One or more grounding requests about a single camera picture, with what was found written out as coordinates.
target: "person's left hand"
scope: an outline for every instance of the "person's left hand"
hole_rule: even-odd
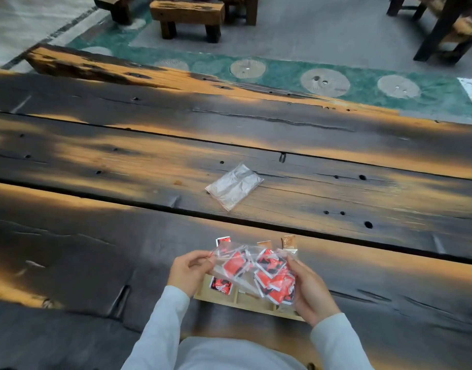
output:
[[[214,268],[211,251],[192,251],[174,259],[169,272],[168,286],[175,286],[192,298],[203,276]]]

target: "person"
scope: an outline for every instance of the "person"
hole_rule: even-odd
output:
[[[291,256],[288,264],[296,276],[294,308],[313,328],[310,339],[323,368],[372,370],[359,337],[324,281]],[[193,251],[174,260],[167,286],[122,370],[306,370],[292,356],[246,340],[188,337],[179,343],[190,298],[214,265],[209,251]]]

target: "green painted floor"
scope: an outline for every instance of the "green painted floor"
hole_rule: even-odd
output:
[[[301,82],[304,73],[311,69],[326,68],[343,74],[350,82],[349,89],[338,96],[340,99],[414,111],[420,115],[430,115],[434,119],[445,116],[453,118],[450,119],[451,121],[472,123],[472,101],[460,81],[454,77],[131,46],[131,42],[137,39],[144,29],[157,28],[158,24],[158,22],[152,21],[146,3],[140,4],[133,14],[135,23],[132,28],[121,28],[113,24],[109,17],[106,17],[101,24],[91,27],[67,46],[76,49],[91,49],[96,53],[109,50],[109,54],[116,57],[150,65],[169,60],[168,65],[170,66],[180,67],[181,65],[192,72],[215,75],[220,79],[236,82],[246,81],[300,92],[309,92]],[[241,59],[262,62],[265,65],[265,72],[255,78],[241,79],[234,76],[231,72],[231,65]],[[419,91],[415,91],[415,95],[410,98],[396,98],[387,95],[379,89],[378,81],[388,75],[398,75],[410,80],[419,88]]]

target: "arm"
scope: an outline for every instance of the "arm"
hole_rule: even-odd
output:
[[[356,331],[344,313],[318,323],[310,339],[320,353],[326,370],[373,370]]]
[[[214,264],[215,257],[209,251],[193,251],[174,260],[167,286],[122,370],[174,369],[181,321],[190,297]]]
[[[189,303],[182,290],[166,286],[122,370],[173,369],[181,321]]]
[[[341,313],[325,282],[311,268],[292,257],[296,276],[294,307],[312,327],[310,339],[325,370],[373,370],[356,331]]]

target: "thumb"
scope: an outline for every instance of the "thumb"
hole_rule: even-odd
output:
[[[201,275],[203,275],[211,271],[214,268],[214,265],[215,265],[215,256],[213,255],[207,258],[205,261],[203,261],[200,266],[196,267],[196,269]]]
[[[302,279],[305,277],[307,273],[306,268],[300,265],[292,256],[287,256],[287,263],[289,264],[289,268],[293,273]]]

